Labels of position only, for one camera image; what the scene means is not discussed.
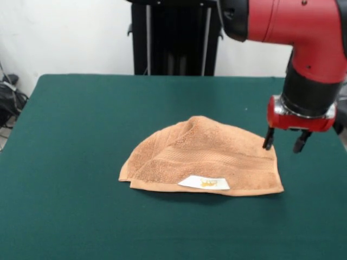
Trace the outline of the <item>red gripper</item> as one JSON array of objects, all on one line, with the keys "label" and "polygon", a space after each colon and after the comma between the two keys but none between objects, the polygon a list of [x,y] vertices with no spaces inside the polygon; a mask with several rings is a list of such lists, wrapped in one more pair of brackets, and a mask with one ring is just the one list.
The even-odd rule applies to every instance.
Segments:
[{"label": "red gripper", "polygon": [[272,95],[267,106],[267,123],[269,125],[262,148],[270,150],[274,141],[274,129],[301,129],[293,152],[300,153],[312,132],[328,131],[336,119],[336,104],[333,103],[327,112],[317,118],[298,116],[282,104],[280,95]]}]

